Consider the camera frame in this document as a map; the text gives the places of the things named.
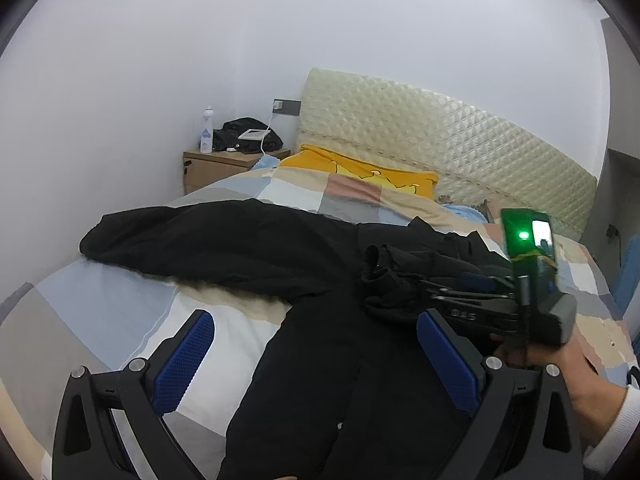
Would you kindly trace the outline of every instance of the white sleeve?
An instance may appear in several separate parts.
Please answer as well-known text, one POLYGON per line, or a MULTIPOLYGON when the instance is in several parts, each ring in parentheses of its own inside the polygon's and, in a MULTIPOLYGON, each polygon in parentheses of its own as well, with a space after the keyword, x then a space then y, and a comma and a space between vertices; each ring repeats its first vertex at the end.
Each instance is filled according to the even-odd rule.
POLYGON ((625 402, 613 425, 600 443, 588 451, 582 464, 585 468, 606 475, 625 449, 626 443, 640 423, 640 390, 626 387, 625 402))

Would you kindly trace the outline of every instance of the screw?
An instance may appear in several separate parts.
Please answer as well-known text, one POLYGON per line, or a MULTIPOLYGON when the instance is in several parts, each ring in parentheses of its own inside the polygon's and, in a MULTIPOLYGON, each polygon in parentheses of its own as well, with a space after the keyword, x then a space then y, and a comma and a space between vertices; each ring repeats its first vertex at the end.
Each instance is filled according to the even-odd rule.
POLYGON ((73 370, 73 371, 71 372, 71 376, 72 376, 74 379, 79 379, 79 378, 80 378, 80 377, 82 377, 83 375, 84 375, 84 367, 83 367, 83 366, 78 367, 78 368, 76 368, 75 370, 73 370))
POLYGON ((132 372, 139 372, 145 367, 146 361, 143 358, 137 357, 129 363, 129 370, 132 372))
POLYGON ((498 359, 497 357, 489 356, 484 360, 484 362, 487 367, 491 368, 491 370, 499 370, 500 368, 502 368, 502 361, 500 361, 500 359, 498 359))
POLYGON ((558 368, 555 364, 549 364, 546 366, 546 373, 548 373, 552 377, 558 377, 558 375, 560 375, 560 368, 558 368))

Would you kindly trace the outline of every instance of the finger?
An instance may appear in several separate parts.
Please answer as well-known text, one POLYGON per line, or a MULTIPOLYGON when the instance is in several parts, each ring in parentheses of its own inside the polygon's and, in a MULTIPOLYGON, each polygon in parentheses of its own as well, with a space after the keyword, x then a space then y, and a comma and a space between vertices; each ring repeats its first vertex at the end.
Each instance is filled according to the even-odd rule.
POLYGON ((520 336, 509 336, 504 339, 502 346, 504 346, 507 354, 510 354, 513 351, 523 348, 524 340, 520 336))
POLYGON ((506 352, 504 362, 513 368, 523 368, 525 366, 524 349, 518 348, 516 350, 506 352))
POLYGON ((529 345, 527 359, 535 365, 558 364, 556 361, 558 349, 537 344, 529 345))
POLYGON ((500 345, 495 349, 494 356, 500 359, 500 361, 502 361, 503 363, 507 362, 508 354, 504 345, 500 345))

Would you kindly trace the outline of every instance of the human hand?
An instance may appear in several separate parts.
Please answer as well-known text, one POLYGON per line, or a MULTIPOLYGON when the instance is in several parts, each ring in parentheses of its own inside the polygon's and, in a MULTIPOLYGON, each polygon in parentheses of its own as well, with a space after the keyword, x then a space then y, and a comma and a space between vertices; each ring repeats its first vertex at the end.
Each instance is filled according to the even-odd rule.
MULTIPOLYGON (((524 350, 504 343, 495 356, 511 367, 524 365, 524 350)), ((578 418, 578 428, 590 446, 597 446, 616 420, 625 400, 626 389, 612 384, 596 374, 582 353, 577 329, 560 348, 530 344, 527 364, 545 366, 553 363, 560 368, 572 405, 578 418)))

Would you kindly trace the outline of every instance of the drawer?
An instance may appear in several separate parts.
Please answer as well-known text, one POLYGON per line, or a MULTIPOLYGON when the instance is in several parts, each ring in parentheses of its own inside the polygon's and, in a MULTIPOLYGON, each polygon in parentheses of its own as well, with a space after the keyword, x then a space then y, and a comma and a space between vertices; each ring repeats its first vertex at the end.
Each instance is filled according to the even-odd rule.
POLYGON ((185 157, 184 163, 184 192, 187 194, 228 176, 244 173, 249 169, 197 158, 185 157))

